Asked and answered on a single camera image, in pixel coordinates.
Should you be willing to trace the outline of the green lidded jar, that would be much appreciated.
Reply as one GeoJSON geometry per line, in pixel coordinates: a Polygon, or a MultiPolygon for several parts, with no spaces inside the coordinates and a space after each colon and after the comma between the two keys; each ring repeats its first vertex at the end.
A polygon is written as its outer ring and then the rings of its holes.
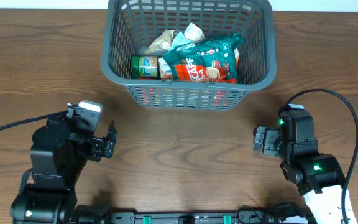
{"type": "Polygon", "coordinates": [[[132,77],[158,77],[158,57],[133,56],[131,58],[132,77]]]}

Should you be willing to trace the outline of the yoghurt cup multipack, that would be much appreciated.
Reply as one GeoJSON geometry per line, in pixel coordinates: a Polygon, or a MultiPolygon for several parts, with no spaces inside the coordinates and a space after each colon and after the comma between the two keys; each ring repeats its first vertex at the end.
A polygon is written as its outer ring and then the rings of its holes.
{"type": "Polygon", "coordinates": [[[163,57],[158,59],[158,69],[159,69],[160,78],[162,80],[173,78],[170,66],[166,63],[163,57]]]}

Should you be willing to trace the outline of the green coffee sachet bag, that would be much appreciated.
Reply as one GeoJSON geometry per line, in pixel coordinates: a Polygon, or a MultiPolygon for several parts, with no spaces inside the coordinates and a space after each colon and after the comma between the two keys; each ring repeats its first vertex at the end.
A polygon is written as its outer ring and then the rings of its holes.
{"type": "Polygon", "coordinates": [[[236,84],[239,34],[217,35],[197,43],[175,47],[163,55],[175,80],[236,84]]]}

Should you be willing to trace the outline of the beige bread bag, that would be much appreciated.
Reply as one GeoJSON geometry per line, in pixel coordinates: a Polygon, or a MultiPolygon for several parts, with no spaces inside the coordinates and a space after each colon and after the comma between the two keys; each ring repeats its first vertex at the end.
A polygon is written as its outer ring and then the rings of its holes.
{"type": "Polygon", "coordinates": [[[175,36],[183,32],[184,36],[192,40],[194,43],[205,40],[204,32],[194,23],[190,23],[184,31],[180,30],[166,30],[159,37],[157,37],[147,48],[145,48],[142,55],[162,55],[168,52],[172,47],[172,42],[175,36]]]}

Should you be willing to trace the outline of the teal wet wipes pack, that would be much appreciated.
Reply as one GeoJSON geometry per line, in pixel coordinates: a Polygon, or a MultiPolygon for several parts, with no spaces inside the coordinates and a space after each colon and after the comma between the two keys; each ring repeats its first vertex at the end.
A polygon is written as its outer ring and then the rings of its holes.
{"type": "Polygon", "coordinates": [[[170,50],[174,50],[176,52],[189,49],[191,47],[194,47],[195,43],[192,40],[187,39],[183,32],[179,32],[172,42],[172,47],[170,50]]]}

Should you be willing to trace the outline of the red orange pasta packet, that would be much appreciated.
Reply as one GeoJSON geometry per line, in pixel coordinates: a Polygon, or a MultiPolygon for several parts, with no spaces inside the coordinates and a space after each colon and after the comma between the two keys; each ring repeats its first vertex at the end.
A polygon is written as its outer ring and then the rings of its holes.
{"type": "Polygon", "coordinates": [[[140,80],[161,80],[159,77],[139,77],[140,80]]]}

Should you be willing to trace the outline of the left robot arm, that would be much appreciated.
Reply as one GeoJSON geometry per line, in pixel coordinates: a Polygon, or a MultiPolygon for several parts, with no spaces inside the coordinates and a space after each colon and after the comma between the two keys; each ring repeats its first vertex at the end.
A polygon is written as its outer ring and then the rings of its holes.
{"type": "Polygon", "coordinates": [[[23,173],[10,216],[13,223],[109,223],[108,206],[77,204],[75,185],[88,161],[112,158],[114,123],[103,138],[94,135],[102,105],[88,100],[68,104],[32,136],[32,168],[23,173]]]}

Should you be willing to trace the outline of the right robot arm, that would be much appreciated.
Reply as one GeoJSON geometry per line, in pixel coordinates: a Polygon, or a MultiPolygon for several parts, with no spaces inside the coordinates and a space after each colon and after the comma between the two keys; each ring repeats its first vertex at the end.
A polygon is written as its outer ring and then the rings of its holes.
{"type": "Polygon", "coordinates": [[[253,149],[282,160],[285,179],[296,185],[316,223],[356,223],[341,166],[319,152],[310,113],[290,104],[278,116],[278,128],[254,128],[253,149]]]}

